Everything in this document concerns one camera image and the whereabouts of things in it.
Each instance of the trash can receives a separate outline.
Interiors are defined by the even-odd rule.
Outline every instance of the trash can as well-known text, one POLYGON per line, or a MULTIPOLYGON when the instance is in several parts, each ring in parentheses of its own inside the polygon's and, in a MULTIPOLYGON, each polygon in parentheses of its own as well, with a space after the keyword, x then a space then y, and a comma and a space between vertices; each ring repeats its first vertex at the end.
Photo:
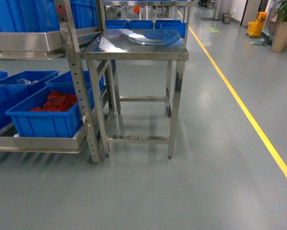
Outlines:
POLYGON ((232 17, 231 17, 231 14, 230 14, 230 13, 224 13, 224 14, 223 14, 222 22, 223 22, 224 24, 230 24, 231 20, 232 20, 232 17))

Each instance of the red item in crate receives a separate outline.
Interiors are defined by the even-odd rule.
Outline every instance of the red item in crate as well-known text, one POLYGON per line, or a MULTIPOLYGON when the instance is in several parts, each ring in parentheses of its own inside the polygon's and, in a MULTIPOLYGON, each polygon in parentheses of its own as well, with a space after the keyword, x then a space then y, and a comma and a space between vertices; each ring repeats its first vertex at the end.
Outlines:
POLYGON ((77 102, 77 97, 74 94, 60 93, 51 91, 47 96, 47 102, 43 108, 32 108, 30 112, 66 112, 77 102))

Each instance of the orange object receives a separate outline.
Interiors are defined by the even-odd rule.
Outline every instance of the orange object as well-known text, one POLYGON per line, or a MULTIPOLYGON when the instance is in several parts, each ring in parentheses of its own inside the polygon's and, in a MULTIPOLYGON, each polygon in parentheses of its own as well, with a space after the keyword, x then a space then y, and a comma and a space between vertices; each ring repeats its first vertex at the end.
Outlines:
POLYGON ((134 13, 139 14, 141 6, 134 7, 134 13))

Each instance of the overhead shelf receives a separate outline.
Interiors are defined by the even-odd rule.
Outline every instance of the overhead shelf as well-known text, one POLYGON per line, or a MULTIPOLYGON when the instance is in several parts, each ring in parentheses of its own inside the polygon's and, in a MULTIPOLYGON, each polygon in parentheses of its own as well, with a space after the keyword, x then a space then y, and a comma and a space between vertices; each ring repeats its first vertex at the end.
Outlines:
POLYGON ((86 128, 81 126, 73 138, 0 137, 0 151, 79 153, 85 143, 86 132, 86 128))
MULTIPOLYGON (((98 28, 77 29, 80 46, 89 44, 98 35, 98 28)), ((54 59, 65 55, 61 32, 2 33, 0 59, 54 59)))

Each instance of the green epoxy floor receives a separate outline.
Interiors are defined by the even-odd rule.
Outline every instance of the green epoxy floor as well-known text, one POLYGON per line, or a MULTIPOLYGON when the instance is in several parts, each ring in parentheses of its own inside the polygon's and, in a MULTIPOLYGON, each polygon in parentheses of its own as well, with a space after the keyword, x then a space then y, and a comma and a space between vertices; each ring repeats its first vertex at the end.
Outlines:
MULTIPOLYGON (((251 46, 236 23, 199 19, 212 13, 193 8, 190 25, 287 164, 287 52, 251 46)), ((190 32, 187 48, 172 160, 161 145, 111 144, 99 165, 86 148, 0 153, 0 230, 287 230, 287 179, 190 32)), ((121 95, 163 95, 166 63, 117 67, 121 95)), ((27 69, 68 64, 0 60, 10 75, 27 69)), ((163 110, 122 103, 112 127, 123 120, 121 133, 164 135, 163 110)))

